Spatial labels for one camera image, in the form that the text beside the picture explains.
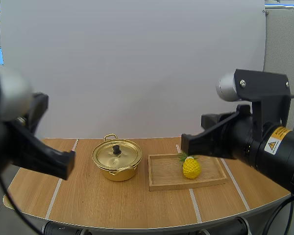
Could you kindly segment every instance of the yellow pineapple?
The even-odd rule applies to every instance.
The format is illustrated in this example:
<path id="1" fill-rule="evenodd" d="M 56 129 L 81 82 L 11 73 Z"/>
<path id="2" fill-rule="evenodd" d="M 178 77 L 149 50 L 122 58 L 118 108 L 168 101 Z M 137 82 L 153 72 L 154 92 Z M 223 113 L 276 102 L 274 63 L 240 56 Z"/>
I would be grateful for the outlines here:
<path id="1" fill-rule="evenodd" d="M 183 153 L 180 157 L 181 161 L 183 161 L 183 174 L 186 178 L 194 179 L 201 173 L 201 166 L 194 157 L 187 156 Z"/>

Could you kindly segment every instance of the wooden tray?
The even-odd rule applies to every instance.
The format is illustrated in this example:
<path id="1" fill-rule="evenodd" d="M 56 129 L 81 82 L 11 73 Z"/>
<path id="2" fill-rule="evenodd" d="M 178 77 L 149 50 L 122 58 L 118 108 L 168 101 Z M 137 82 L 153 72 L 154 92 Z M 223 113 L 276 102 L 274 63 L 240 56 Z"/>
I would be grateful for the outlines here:
<path id="1" fill-rule="evenodd" d="M 198 188 L 225 184 L 227 181 L 219 160 L 207 156 L 197 156 L 201 174 L 195 179 L 183 175 L 180 154 L 148 155 L 149 191 Z"/>

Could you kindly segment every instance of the curved table edge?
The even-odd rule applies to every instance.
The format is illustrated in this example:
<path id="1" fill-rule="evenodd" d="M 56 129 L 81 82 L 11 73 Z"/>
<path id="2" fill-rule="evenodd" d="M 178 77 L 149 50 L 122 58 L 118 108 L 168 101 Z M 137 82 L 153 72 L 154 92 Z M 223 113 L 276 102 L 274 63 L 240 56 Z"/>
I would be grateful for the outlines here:
<path id="1" fill-rule="evenodd" d="M 12 207 L 7 206 L 4 203 L 4 196 L 3 196 L 3 204 L 7 207 L 13 210 Z M 23 214 L 28 215 L 29 217 L 35 218 L 35 219 L 40 219 L 40 220 L 46 220 L 46 221 L 52 221 L 52 222 L 56 222 L 56 223 L 61 223 L 61 224 L 67 224 L 70 226 L 74 226 L 74 227 L 82 227 L 82 228 L 88 228 L 91 231 L 97 232 L 96 234 L 114 234 L 114 233 L 118 233 L 118 234 L 126 234 L 126 233 L 140 233 L 140 234 L 144 234 L 144 233 L 153 233 L 153 235 L 165 235 L 165 234 L 171 234 L 173 231 L 175 233 L 187 233 L 187 232 L 194 232 L 203 228 L 206 228 L 209 225 L 213 225 L 216 223 L 221 223 L 224 222 L 226 220 L 238 217 L 238 216 L 246 216 L 246 215 L 253 215 L 256 214 L 258 212 L 264 212 L 266 210 L 269 210 L 271 208 L 273 208 L 275 205 L 281 203 L 282 201 L 284 201 L 285 199 L 289 198 L 291 196 L 291 194 L 287 194 L 284 197 L 281 197 L 279 199 L 276 199 L 270 203 L 264 204 L 260 207 L 256 207 L 254 209 L 242 212 L 242 213 L 238 213 L 238 214 L 233 214 L 227 217 L 223 217 L 223 218 L 219 218 L 219 219 L 215 219 L 215 220 L 209 220 L 209 221 L 205 221 L 205 222 L 201 222 L 201 223 L 196 223 L 196 224 L 188 224 L 188 225 L 179 225 L 179 226 L 174 226 L 174 227 L 164 227 L 164 228 L 147 228 L 147 229 L 114 229 L 114 228 L 99 228 L 99 227 L 91 227 L 91 226 L 83 226 L 83 225 L 77 225 L 77 224 L 70 224 L 70 223 L 65 223 L 65 222 L 61 222 L 61 221 L 54 221 L 54 220 L 50 220 L 50 219 L 45 219 L 45 218 L 41 218 L 35 215 L 31 215 L 25 212 L 22 212 Z"/>

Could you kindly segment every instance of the gold pot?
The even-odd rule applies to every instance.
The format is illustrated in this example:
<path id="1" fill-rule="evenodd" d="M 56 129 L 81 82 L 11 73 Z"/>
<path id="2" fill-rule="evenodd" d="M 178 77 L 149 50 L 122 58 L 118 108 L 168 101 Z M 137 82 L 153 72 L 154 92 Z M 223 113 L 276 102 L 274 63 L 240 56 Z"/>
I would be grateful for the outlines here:
<path id="1" fill-rule="evenodd" d="M 120 140 L 116 134 L 109 134 L 94 149 L 93 160 L 107 179 L 125 181 L 136 174 L 142 155 L 142 150 L 136 143 Z"/>

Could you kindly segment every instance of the pot handle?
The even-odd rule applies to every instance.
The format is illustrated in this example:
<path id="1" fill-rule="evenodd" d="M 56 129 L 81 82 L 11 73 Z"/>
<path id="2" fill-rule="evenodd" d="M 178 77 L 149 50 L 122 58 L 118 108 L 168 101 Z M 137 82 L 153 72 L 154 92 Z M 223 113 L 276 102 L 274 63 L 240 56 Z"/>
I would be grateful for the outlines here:
<path id="1" fill-rule="evenodd" d="M 110 137 L 110 136 L 114 136 L 116 139 L 118 138 L 116 134 L 108 134 L 106 135 L 103 139 L 104 141 L 106 142 L 107 141 L 107 138 Z"/>
<path id="2" fill-rule="evenodd" d="M 109 173 L 111 175 L 118 175 L 122 171 L 126 171 L 126 170 L 131 170 L 132 171 L 132 170 L 135 170 L 135 169 L 136 169 L 136 167 L 133 167 L 132 165 L 130 165 L 130 166 L 127 166 L 127 167 L 122 167 L 122 168 L 118 169 L 116 172 L 109 171 Z"/>

